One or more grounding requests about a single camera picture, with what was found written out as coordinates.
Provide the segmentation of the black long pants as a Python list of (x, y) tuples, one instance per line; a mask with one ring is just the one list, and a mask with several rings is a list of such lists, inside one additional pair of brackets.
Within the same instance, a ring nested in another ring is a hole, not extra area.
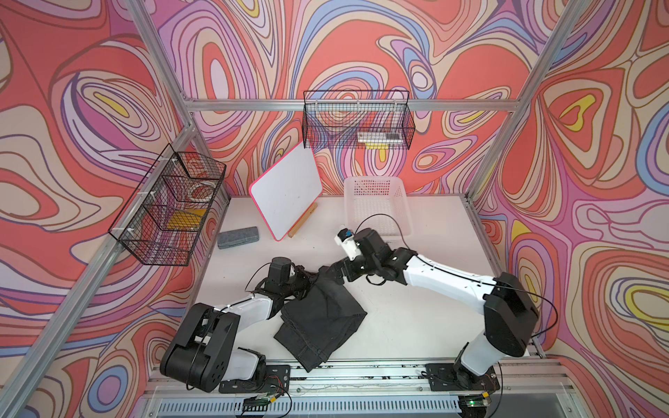
[(308, 373), (327, 362), (367, 316), (343, 282), (328, 277), (328, 268), (319, 269), (306, 297), (282, 308), (282, 325), (275, 334)]

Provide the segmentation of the silver box in basket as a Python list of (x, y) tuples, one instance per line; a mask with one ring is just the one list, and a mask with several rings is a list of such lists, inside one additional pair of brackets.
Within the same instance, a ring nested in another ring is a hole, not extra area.
[(365, 146), (400, 146), (404, 138), (397, 132), (357, 132), (357, 142)]

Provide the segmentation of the yellow item in basket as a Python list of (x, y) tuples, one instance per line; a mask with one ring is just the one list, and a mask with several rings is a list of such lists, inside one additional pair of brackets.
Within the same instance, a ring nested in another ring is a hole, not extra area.
[(206, 209), (175, 210), (167, 218), (168, 231), (194, 231), (200, 228), (207, 214)]

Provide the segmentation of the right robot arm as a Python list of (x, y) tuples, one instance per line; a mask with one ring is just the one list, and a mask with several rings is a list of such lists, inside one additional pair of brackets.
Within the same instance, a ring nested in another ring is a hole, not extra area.
[(457, 355), (481, 376), (503, 358), (525, 356), (539, 313), (519, 280), (466, 273), (406, 248), (365, 250), (334, 265), (370, 313), (355, 343), (388, 358)]

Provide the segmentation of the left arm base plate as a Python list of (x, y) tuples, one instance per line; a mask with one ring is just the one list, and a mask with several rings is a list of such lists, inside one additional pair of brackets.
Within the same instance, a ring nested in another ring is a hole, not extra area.
[(231, 394), (274, 394), (289, 390), (291, 367), (287, 364), (269, 365), (257, 372), (250, 380), (222, 381), (219, 393)]

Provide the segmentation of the aluminium front rail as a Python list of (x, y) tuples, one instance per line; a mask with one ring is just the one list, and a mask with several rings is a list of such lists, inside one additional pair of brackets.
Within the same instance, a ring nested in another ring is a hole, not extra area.
[[(307, 372), (296, 361), (289, 365), (289, 390), (293, 396), (316, 395), (428, 395), (426, 365), (437, 359), (405, 361), (332, 361)], [(504, 359), (495, 365), (505, 395), (573, 393), (576, 385), (557, 360), (524, 357)]]

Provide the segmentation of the green circuit board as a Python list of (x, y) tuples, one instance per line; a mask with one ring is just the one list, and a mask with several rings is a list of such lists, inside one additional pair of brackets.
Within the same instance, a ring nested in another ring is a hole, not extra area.
[(241, 412), (264, 412), (269, 406), (276, 402), (276, 397), (273, 395), (261, 395), (246, 398), (242, 402)]

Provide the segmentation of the wooden whiteboard stand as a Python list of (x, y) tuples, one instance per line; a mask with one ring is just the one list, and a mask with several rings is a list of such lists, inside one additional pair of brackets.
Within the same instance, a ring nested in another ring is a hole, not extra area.
[(305, 213), (298, 219), (298, 221), (294, 224), (294, 226), (287, 233), (287, 236), (289, 238), (294, 238), (294, 236), (297, 235), (297, 233), (300, 231), (300, 229), (303, 227), (303, 225), (307, 222), (307, 220), (315, 212), (315, 209), (317, 209), (317, 207), (318, 207), (317, 202), (314, 202), (310, 205), (310, 207), (305, 211)]

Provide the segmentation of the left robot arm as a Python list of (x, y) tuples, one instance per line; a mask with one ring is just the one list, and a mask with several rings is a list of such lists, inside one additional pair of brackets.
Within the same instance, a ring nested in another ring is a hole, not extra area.
[(290, 301), (307, 296), (317, 274), (286, 259), (267, 264), (268, 274), (248, 296), (214, 307), (194, 304), (179, 325), (160, 362), (160, 374), (186, 389), (211, 393), (221, 386), (233, 391), (263, 388), (267, 358), (236, 345), (236, 337), (252, 325), (275, 317)]

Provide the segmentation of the grey eraser block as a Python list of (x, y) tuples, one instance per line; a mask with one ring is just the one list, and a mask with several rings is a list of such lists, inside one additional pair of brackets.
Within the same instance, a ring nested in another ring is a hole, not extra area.
[(252, 244), (260, 239), (257, 226), (249, 226), (219, 233), (217, 247), (227, 249)]

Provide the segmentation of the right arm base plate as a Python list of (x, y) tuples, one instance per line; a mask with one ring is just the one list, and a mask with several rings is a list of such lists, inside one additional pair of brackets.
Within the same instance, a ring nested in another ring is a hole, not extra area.
[(500, 381), (494, 367), (481, 376), (475, 376), (459, 363), (428, 363), (422, 372), (432, 392), (470, 391), (494, 393), (500, 390)]

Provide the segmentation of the pink framed whiteboard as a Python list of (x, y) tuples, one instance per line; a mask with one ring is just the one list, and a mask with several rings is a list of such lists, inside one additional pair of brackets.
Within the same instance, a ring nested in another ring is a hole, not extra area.
[(249, 186), (272, 237), (282, 240), (322, 194), (311, 148), (298, 144)]

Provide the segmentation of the white plastic basket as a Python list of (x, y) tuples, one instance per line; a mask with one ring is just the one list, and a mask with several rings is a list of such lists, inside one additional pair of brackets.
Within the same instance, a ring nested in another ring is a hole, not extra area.
[(370, 227), (386, 239), (413, 232), (408, 197), (401, 179), (356, 176), (344, 181), (344, 221), (350, 230)]

